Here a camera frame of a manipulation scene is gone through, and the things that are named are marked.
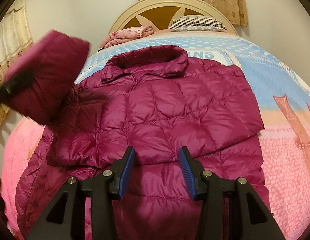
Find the pink floral blanket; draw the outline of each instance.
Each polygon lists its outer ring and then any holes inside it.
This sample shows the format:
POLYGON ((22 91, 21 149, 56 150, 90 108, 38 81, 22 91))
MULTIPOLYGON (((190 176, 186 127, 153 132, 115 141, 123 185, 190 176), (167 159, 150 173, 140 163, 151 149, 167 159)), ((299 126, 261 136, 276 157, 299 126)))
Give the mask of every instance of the pink floral blanket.
POLYGON ((153 33, 154 30, 151 26, 132 27, 124 30, 119 30, 117 32, 108 34, 107 37, 102 40, 99 47, 108 48, 110 46, 147 37, 149 35, 152 35, 153 33))

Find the puffer jacket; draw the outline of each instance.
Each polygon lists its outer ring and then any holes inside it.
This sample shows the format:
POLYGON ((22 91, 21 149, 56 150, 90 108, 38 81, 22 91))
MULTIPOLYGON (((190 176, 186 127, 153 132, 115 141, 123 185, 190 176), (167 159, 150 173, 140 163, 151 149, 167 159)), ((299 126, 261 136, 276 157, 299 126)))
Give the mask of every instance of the puffer jacket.
MULTIPOLYGON (((47 125, 16 191, 26 237, 70 177, 91 178, 136 150, 126 195, 113 201, 119 239, 194 239, 201 202, 187 193, 178 151, 205 169, 245 177, 270 208, 261 169, 255 95, 235 65, 187 56, 167 45, 114 56, 74 86, 47 125)), ((89 200, 86 239, 91 239, 89 200)))

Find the striped pillow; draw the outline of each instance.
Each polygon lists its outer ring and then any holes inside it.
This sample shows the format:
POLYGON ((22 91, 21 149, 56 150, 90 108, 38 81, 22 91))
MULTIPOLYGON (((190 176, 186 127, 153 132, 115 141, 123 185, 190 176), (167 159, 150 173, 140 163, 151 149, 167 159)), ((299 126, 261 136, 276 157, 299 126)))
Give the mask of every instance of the striped pillow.
POLYGON ((188 26, 213 26, 227 30, 227 28, 219 20, 203 15, 187 15, 179 17, 173 20, 168 28, 171 30, 176 30, 177 28, 188 26))
POLYGON ((196 32, 196 31, 211 31, 211 32, 225 32, 224 28, 215 26, 187 26, 179 27, 173 30, 175 32, 196 32))

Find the bed headboard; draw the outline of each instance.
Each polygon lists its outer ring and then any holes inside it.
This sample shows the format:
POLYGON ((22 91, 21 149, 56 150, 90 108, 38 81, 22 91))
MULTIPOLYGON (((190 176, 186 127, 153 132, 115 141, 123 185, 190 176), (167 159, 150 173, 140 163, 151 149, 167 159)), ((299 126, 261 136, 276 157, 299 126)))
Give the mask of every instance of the bed headboard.
POLYGON ((237 34, 220 11, 201 0, 141 0, 123 12, 110 33, 143 25, 151 25, 154 31, 163 30, 168 28, 172 20, 191 14, 214 17, 225 25, 229 33, 237 34))

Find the bedspread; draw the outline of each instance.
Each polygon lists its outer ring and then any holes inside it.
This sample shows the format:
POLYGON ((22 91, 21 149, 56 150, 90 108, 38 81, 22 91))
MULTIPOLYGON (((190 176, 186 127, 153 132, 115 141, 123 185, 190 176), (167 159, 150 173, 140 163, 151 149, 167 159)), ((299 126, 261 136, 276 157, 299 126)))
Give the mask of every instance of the bedspread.
POLYGON ((76 82, 102 69, 113 55, 166 44, 182 47, 189 56, 235 64, 243 70, 265 125, 259 140, 271 209, 286 239, 297 239, 310 222, 310 88, 276 57, 229 34, 167 33, 91 56, 76 82))

